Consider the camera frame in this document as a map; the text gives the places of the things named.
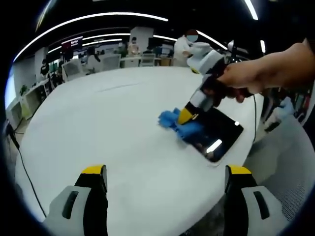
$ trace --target black phone screen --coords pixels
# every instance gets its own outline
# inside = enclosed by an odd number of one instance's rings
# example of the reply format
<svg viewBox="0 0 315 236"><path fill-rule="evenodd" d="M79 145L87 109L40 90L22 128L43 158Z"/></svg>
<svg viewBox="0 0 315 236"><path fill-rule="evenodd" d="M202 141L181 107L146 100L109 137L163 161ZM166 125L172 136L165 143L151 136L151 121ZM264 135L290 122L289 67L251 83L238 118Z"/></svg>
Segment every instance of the black phone screen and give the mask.
<svg viewBox="0 0 315 236"><path fill-rule="evenodd" d="M214 163L223 158L244 130L239 122L216 108L200 113L195 121L201 123L204 128L185 141Z"/></svg>

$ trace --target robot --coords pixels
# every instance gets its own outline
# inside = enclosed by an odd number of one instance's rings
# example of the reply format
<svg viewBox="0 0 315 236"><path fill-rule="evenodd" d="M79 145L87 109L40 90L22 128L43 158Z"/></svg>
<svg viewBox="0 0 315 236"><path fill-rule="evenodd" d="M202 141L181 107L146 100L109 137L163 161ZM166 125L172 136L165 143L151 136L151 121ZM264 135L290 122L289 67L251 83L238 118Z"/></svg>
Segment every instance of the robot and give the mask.
<svg viewBox="0 0 315 236"><path fill-rule="evenodd" d="M179 124L185 124L196 116L207 113L212 107L217 107L223 98L233 95L232 88L217 80L230 63L230 57L220 54L208 43L202 42L194 43L191 52L192 56L188 58L187 64L194 73L203 75L203 79L187 105L181 110ZM206 94L207 90L213 91L211 96ZM242 94L244 97L253 95L246 88L242 89Z"/></svg>
<svg viewBox="0 0 315 236"><path fill-rule="evenodd" d="M226 166L224 235L274 236L288 224L281 203L251 172ZM108 235L106 166L86 168L50 204L45 228L53 236Z"/></svg>

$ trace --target office chair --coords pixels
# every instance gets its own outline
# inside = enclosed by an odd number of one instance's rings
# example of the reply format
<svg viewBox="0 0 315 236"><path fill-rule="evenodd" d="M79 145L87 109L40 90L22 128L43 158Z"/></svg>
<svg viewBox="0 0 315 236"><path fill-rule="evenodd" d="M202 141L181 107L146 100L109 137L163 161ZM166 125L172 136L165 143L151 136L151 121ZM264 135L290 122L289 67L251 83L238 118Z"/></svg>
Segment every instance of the office chair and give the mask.
<svg viewBox="0 0 315 236"><path fill-rule="evenodd" d="M142 66L154 66L155 54L142 54L140 60L140 67Z"/></svg>
<svg viewBox="0 0 315 236"><path fill-rule="evenodd" d="M258 185L281 202L288 221L294 219L315 183L315 152L294 116L254 143L244 166Z"/></svg>
<svg viewBox="0 0 315 236"><path fill-rule="evenodd" d="M102 63L102 71L114 70L120 68L120 54L108 54L100 57Z"/></svg>
<svg viewBox="0 0 315 236"><path fill-rule="evenodd" d="M62 64L62 68L65 73L65 81L71 81L76 78L85 76L82 64L79 59L73 59Z"/></svg>

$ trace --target human hand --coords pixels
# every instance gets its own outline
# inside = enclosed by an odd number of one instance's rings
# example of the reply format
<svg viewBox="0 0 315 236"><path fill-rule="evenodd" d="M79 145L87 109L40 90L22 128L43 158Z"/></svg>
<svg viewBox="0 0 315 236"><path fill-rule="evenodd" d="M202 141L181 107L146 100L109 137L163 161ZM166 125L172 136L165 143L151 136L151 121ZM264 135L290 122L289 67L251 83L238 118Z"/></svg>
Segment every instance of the human hand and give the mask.
<svg viewBox="0 0 315 236"><path fill-rule="evenodd" d="M242 103L246 97L244 88L247 88L249 93L252 94L264 90L263 74L262 62L260 60L249 60L228 65L218 81L234 88L232 97Z"/></svg>
<svg viewBox="0 0 315 236"><path fill-rule="evenodd" d="M191 53L188 52L188 51L183 51L183 55L184 55L185 57L189 57L189 56L191 55Z"/></svg>

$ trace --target white round table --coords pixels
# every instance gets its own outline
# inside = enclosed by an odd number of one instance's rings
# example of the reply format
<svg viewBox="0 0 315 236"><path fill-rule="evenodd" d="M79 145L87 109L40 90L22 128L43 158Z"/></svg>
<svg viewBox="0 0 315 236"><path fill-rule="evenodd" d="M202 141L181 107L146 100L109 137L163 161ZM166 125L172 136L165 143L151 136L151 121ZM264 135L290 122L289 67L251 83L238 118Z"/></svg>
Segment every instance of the white round table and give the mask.
<svg viewBox="0 0 315 236"><path fill-rule="evenodd" d="M225 99L219 109L244 131L211 166L173 130L162 111L183 108L202 76L182 67L118 69L57 87L25 132L21 152L38 198L51 201L88 166L105 164L110 236L178 236L222 197L227 164L243 165L254 138L254 102ZM263 97L256 95L257 126ZM18 158L16 180L37 219L43 214Z"/></svg>

